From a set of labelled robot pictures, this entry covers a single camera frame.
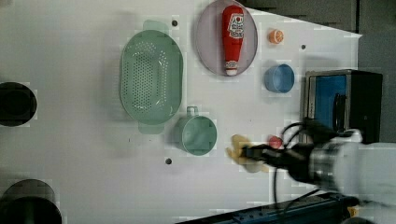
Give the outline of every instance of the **screw hole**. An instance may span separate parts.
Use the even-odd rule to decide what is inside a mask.
[[[170,165],[170,164],[172,164],[172,160],[171,160],[170,158],[168,158],[168,159],[165,160],[165,163],[166,163],[167,165]]]

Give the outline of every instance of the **blue container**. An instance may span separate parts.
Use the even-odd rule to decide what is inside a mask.
[[[263,82],[268,91],[286,93],[294,86],[294,72],[286,64],[274,66],[265,72]]]

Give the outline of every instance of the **yellow sponge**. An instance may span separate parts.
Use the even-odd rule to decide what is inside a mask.
[[[262,161],[254,161],[246,157],[241,157],[243,147],[253,147],[253,144],[250,142],[250,140],[239,134],[234,135],[231,139],[233,141],[233,149],[227,147],[227,154],[237,164],[245,166],[247,171],[251,173],[257,173],[259,171],[265,173],[269,172],[269,168],[264,165]]]

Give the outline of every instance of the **white surface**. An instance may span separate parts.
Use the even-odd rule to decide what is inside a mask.
[[[64,223],[174,223],[272,202],[271,175],[248,174],[226,156],[231,136],[255,142],[299,118],[306,70],[357,67],[358,35],[250,10],[259,30],[252,66],[220,77],[200,63],[193,25],[208,1],[12,0],[0,5],[0,81],[29,82],[38,111],[29,127],[0,128],[0,187],[16,179],[49,183]],[[120,53],[145,19],[179,22],[172,36],[185,62],[180,113],[160,135],[143,135],[121,107]],[[282,30],[270,45],[266,34]],[[262,74],[287,63],[297,75],[287,94],[271,93]],[[193,157],[171,130],[187,105],[217,123],[217,146]],[[172,165],[165,165],[165,158]],[[281,201],[307,186],[279,176]]]
[[[236,75],[236,70],[227,70],[226,71],[228,76],[235,76]]]

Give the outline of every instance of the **plate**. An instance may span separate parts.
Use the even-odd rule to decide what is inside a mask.
[[[234,0],[218,0],[211,3],[201,14],[195,32],[195,44],[203,64],[214,74],[227,76],[222,44],[222,12],[228,6],[239,6],[244,10],[244,42],[238,62],[237,75],[245,72],[256,56],[258,35],[256,24],[250,13]]]

